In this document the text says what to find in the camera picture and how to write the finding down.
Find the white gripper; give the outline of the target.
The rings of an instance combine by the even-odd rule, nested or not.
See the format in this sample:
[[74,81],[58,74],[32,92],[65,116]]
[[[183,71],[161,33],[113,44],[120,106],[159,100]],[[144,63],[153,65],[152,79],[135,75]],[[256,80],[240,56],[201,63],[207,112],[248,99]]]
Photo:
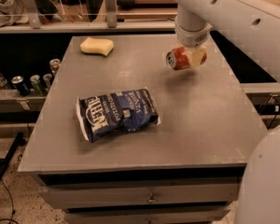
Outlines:
[[211,28],[208,22],[197,16],[175,18],[175,33],[178,41],[183,46],[192,48],[190,50],[191,67],[197,67],[205,62],[206,48],[201,44],[207,40]]

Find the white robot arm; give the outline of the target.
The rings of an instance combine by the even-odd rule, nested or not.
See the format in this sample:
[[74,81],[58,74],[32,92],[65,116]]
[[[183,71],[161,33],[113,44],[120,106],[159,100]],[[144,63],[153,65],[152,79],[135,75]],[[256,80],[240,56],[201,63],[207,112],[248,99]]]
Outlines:
[[[280,7],[262,0],[175,1],[175,32],[184,46],[202,44],[214,28],[280,83]],[[280,125],[247,162],[235,224],[280,224]]]

